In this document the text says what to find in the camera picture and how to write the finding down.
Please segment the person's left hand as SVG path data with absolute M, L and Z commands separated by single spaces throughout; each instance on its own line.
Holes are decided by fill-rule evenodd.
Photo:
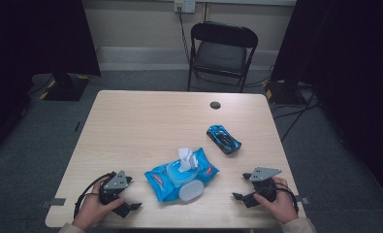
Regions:
M 103 205 L 99 199 L 100 187 L 107 181 L 103 178 L 96 182 L 89 194 L 86 194 L 77 216 L 74 218 L 72 225 L 87 231 L 90 227 L 100 222 L 109 212 L 121 206 L 124 203 L 122 198 L 113 200 L 107 205 Z

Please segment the blue wet wipes packet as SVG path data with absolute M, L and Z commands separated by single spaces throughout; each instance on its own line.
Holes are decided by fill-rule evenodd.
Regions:
M 198 167 L 179 172 L 179 157 L 144 173 L 159 202 L 192 201 L 203 194 L 205 185 L 218 173 L 209 162 L 202 148 L 192 150 L 198 159 Z

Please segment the blue toy car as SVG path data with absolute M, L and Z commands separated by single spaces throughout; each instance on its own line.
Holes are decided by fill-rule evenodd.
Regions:
M 207 135 L 225 154 L 232 154 L 241 148 L 241 142 L 236 140 L 223 125 L 210 126 Z

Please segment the black floor box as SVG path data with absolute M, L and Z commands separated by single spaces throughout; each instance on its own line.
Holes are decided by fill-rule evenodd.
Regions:
M 284 80 L 264 83 L 266 97 L 273 104 L 304 105 L 306 103 L 299 87 Z

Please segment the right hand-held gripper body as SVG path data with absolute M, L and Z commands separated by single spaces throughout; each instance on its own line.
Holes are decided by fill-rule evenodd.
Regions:
M 260 195 L 273 202 L 276 199 L 276 184 L 273 177 L 281 172 L 281 169 L 256 167 L 248 179 Z

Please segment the person's right hand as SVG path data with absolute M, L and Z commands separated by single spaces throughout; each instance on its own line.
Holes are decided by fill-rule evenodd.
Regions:
M 274 218 L 282 224 L 297 219 L 299 216 L 295 209 L 293 200 L 291 195 L 286 191 L 286 187 L 288 186 L 287 181 L 280 177 L 273 177 L 272 179 L 277 187 L 276 199 L 273 202 L 270 202 L 258 193 L 254 194 L 254 198 L 263 207 L 270 211 Z

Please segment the black folding chair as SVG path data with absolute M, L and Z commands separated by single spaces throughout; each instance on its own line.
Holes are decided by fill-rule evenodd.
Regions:
M 190 35 L 187 90 L 191 88 L 192 74 L 203 72 L 238 79 L 239 91 L 243 91 L 259 42 L 256 33 L 244 26 L 203 21 L 191 28 Z

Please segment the black stand base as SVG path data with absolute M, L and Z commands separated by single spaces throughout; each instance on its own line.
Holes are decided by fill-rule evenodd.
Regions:
M 90 79 L 84 75 L 58 73 L 40 96 L 47 101 L 79 101 Z

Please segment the white wall socket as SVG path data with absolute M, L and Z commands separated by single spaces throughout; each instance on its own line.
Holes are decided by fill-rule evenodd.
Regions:
M 194 14 L 196 11 L 196 2 L 194 0 L 175 0 L 174 11 L 176 13 Z

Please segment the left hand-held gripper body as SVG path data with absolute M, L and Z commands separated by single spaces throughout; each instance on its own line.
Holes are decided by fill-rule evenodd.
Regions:
M 129 180 L 123 170 L 111 172 L 106 175 L 105 179 L 100 184 L 99 198 L 103 205 L 118 200 L 119 194 L 128 187 Z

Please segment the dark curtain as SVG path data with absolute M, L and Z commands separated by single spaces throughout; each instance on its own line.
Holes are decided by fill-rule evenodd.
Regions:
M 58 73 L 100 75 L 82 0 L 0 0 L 0 143 L 32 78 Z
M 314 85 L 383 188 L 383 0 L 296 0 L 271 77 Z

